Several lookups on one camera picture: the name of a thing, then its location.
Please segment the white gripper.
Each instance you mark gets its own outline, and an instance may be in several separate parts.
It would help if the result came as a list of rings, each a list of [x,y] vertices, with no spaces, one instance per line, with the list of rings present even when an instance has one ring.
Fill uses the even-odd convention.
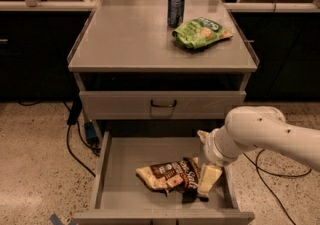
[[[205,158],[213,164],[202,164],[197,189],[200,195],[208,195],[222,174],[220,167],[227,166],[236,161],[239,153],[234,140],[225,128],[214,129],[211,132],[198,130],[197,135],[203,143]]]

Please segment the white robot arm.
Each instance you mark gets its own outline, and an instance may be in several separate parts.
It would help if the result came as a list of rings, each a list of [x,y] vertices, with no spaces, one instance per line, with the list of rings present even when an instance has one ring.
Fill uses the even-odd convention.
[[[223,167],[256,148],[272,150],[320,171],[320,131],[288,124],[275,107],[234,108],[221,128],[197,134],[205,157],[197,189],[201,197],[208,197]]]

